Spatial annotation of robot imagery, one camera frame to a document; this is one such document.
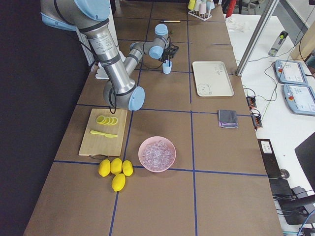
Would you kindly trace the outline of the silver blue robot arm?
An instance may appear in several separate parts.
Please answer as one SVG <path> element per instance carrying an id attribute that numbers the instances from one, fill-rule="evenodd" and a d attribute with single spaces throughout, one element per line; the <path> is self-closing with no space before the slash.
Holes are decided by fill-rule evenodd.
<path id="1" fill-rule="evenodd" d="M 42 0 L 40 3 L 44 24 L 62 30 L 79 30 L 87 37 L 109 78 L 103 97 L 113 108 L 137 111 L 143 106 L 145 91 L 130 75 L 144 55 L 165 63 L 179 49 L 171 43 L 167 26 L 158 24 L 153 41 L 133 43 L 130 53 L 122 59 L 108 28 L 111 14 L 108 0 Z"/>

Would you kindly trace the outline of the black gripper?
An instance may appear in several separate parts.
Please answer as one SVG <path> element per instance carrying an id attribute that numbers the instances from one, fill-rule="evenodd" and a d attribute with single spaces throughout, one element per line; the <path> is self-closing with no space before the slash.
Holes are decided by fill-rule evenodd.
<path id="1" fill-rule="evenodd" d="M 174 44 L 170 43 L 168 47 L 163 50 L 162 56 L 158 60 L 161 62 L 171 60 L 174 58 L 178 50 L 179 50 L 178 46 L 175 46 Z"/>

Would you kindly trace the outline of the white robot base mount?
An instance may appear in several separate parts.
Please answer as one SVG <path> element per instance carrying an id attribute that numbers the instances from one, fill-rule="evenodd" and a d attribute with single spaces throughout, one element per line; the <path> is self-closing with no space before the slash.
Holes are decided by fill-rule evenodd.
<path id="1" fill-rule="evenodd" d="M 104 68 L 99 64 L 96 74 L 95 74 L 95 78 L 96 79 L 100 79 L 100 80 L 108 80 L 109 77 L 107 75 L 107 73 L 105 72 Z"/>

